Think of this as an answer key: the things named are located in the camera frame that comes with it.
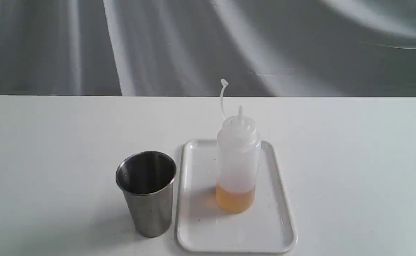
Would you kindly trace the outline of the grey fabric backdrop curtain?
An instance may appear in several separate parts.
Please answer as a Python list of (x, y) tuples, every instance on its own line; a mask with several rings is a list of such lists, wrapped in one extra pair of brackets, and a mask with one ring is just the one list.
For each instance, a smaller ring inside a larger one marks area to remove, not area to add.
[(416, 0), (0, 0), (0, 95), (416, 97)]

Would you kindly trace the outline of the translucent squeeze bottle amber liquid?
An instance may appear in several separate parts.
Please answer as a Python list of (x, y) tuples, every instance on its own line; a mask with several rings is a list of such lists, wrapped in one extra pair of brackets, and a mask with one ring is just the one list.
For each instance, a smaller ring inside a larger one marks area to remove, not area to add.
[(223, 210), (238, 214), (249, 209), (255, 199), (262, 139), (256, 122), (244, 114), (242, 106), (227, 116), (224, 92), (229, 83), (221, 79), (220, 109), (223, 122), (217, 133), (218, 178), (215, 198)]

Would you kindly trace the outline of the white plastic tray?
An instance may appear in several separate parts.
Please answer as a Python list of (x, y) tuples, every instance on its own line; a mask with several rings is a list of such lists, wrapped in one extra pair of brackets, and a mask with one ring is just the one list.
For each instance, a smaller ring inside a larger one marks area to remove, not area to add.
[(215, 200), (215, 140), (188, 141), (181, 153), (175, 234), (186, 251), (282, 255), (297, 241), (291, 207), (274, 147), (262, 142), (255, 201), (230, 214)]

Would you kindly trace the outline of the stainless steel cup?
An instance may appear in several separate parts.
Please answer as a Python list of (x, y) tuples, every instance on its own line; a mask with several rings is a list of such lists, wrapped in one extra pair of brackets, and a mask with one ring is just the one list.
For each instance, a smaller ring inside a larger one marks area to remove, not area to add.
[(141, 236), (158, 237), (171, 226), (176, 174), (174, 160), (157, 151), (131, 155), (117, 167), (115, 181)]

